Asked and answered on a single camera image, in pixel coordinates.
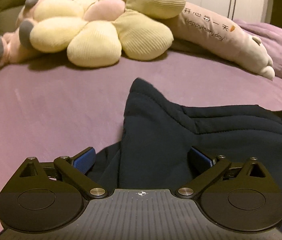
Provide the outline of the pink long bunny plush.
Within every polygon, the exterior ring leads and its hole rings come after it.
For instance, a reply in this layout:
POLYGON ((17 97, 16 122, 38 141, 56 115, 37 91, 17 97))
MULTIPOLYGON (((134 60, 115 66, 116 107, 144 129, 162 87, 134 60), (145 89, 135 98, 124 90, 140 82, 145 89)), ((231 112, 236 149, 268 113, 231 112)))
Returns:
POLYGON ((273 60, 261 39, 246 33, 225 16, 187 2, 178 16, 161 22, 177 39, 197 44, 269 80, 275 77, 273 60))

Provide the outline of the dark navy zip jacket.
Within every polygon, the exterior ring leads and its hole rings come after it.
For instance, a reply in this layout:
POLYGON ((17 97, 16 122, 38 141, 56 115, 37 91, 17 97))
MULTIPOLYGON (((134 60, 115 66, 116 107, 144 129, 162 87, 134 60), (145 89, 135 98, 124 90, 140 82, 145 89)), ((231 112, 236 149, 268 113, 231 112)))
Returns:
POLYGON ((236 162, 257 157, 282 189, 282 111, 181 106, 142 79, 130 88, 120 142, 97 154, 87 176, 108 191, 176 190, 194 178, 192 147, 236 162))

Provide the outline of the pink plush with grey feet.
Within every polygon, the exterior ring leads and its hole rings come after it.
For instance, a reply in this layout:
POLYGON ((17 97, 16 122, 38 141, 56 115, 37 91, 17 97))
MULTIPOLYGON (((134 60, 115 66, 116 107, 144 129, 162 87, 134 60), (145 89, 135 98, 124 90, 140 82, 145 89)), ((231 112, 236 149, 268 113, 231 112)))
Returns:
POLYGON ((66 12, 64 5, 61 5, 58 9, 54 2, 70 1, 72 0, 25 0, 24 7, 16 21, 16 30, 12 33, 7 32, 0 35, 0 65, 21 63, 42 55, 42 52, 33 48, 29 39, 34 25, 40 22, 40 19, 35 16, 38 6, 52 2, 53 10, 43 17, 46 19, 60 16, 63 12, 66 12))

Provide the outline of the purple folded duvet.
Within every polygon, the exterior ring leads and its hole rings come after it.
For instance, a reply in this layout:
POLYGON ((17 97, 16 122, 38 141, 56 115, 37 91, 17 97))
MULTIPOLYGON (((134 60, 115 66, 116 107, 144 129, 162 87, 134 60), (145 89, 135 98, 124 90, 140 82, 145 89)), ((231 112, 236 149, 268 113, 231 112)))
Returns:
POLYGON ((235 20, 245 32, 260 37, 268 55, 273 60, 276 76, 282 79, 282 28, 268 23, 248 23, 235 20))

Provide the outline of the purple bed sheet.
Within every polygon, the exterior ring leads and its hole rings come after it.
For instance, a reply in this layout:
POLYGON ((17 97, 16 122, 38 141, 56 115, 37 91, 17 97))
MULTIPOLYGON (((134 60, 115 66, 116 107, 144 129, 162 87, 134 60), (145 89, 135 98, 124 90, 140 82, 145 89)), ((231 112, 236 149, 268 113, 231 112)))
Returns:
POLYGON ((214 56, 170 50, 151 62, 122 57, 114 66, 87 69, 58 53, 10 64, 0 67, 0 191, 26 157, 52 161, 118 142, 138 77, 179 105, 282 111, 281 78, 270 81, 214 56))

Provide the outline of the yellow flower plush cushion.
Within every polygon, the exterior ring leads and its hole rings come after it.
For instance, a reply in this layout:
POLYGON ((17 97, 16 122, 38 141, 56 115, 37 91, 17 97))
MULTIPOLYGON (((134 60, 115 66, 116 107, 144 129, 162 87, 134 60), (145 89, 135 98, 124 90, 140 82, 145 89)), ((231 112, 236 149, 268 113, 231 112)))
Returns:
POLYGON ((151 61, 174 40, 161 20, 178 16, 185 0, 98 0, 82 16, 54 16, 37 20, 29 43, 43 53, 66 50, 79 67, 111 66, 122 53, 151 61))

